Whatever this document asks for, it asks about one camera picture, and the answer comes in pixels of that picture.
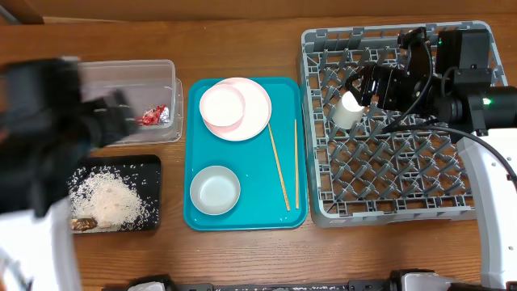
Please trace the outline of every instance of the brown table top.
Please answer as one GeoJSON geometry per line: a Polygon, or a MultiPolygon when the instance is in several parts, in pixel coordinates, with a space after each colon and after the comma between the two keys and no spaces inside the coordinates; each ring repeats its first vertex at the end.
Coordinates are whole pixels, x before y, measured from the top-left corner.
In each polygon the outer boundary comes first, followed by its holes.
{"type": "MultiPolygon", "coordinates": [[[[186,101],[201,78],[296,77],[301,33],[318,27],[485,20],[510,84],[517,84],[517,15],[429,15],[177,23],[58,24],[0,27],[0,63],[79,56],[84,61],[170,59],[186,101]]],[[[99,154],[156,154],[163,164],[162,224],[154,234],[75,237],[87,291],[169,273],[178,283],[215,285],[343,282],[386,278],[399,268],[430,268],[479,280],[475,221],[415,221],[386,226],[201,233],[183,220],[185,137],[173,144],[110,148],[99,154]]]]}

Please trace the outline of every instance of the teal tray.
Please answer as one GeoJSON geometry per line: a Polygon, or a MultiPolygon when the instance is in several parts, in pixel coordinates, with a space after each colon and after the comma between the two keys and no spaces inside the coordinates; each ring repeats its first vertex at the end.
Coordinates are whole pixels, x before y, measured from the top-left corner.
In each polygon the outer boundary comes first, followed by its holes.
{"type": "Polygon", "coordinates": [[[214,136],[204,125],[199,110],[201,96],[220,80],[200,80],[192,86],[188,94],[183,207],[185,221],[194,230],[267,230],[298,227],[305,221],[308,213],[300,88],[290,78],[252,78],[266,89],[271,98],[270,124],[291,206],[291,211],[288,212],[268,129],[265,128],[250,140],[235,142],[214,136]],[[299,209],[296,209],[295,194],[295,118],[298,128],[299,209]],[[241,183],[241,196],[237,205],[219,216],[201,213],[190,198],[192,179],[199,171],[209,166],[228,167],[241,183]]]}

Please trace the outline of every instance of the chopstick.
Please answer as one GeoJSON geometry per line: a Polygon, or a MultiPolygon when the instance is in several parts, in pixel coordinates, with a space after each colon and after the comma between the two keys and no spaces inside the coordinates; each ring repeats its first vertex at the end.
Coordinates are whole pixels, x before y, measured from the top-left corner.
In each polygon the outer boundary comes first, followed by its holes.
{"type": "Polygon", "coordinates": [[[298,178],[298,130],[294,120],[294,168],[295,168],[295,189],[296,209],[300,208],[300,180],[298,178]]]}
{"type": "Polygon", "coordinates": [[[267,124],[267,127],[269,128],[269,136],[271,137],[271,145],[273,146],[273,152],[275,153],[276,168],[278,169],[278,175],[280,177],[280,184],[282,184],[282,192],[284,192],[285,206],[288,208],[288,211],[291,211],[291,206],[289,206],[288,194],[285,191],[285,184],[284,184],[284,177],[282,176],[282,169],[280,168],[280,160],[278,159],[278,154],[276,153],[275,138],[273,137],[273,132],[271,131],[271,125],[267,124]]]}

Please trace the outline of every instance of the white cup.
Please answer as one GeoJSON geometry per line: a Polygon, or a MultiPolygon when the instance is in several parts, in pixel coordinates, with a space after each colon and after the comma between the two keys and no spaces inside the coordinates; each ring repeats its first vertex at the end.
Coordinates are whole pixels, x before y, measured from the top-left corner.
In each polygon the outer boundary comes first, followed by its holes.
{"type": "Polygon", "coordinates": [[[351,129],[352,125],[363,117],[364,107],[357,103],[350,91],[341,97],[335,107],[332,121],[342,129],[351,129]]]}

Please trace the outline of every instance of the gray plastic basket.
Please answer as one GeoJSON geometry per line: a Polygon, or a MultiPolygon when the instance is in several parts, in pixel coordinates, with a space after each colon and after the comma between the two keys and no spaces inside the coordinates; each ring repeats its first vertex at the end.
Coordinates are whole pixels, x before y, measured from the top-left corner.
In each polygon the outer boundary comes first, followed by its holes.
{"type": "MultiPolygon", "coordinates": [[[[374,103],[352,130],[331,120],[348,76],[365,64],[400,66],[397,35],[417,27],[427,29],[433,54],[442,30],[486,28],[493,86],[507,85],[490,27],[481,21],[304,32],[299,75],[312,217],[320,227],[476,218],[465,170],[446,133],[379,134],[400,112],[381,110],[374,103]]],[[[409,115],[402,122],[422,121],[409,115]]]]}

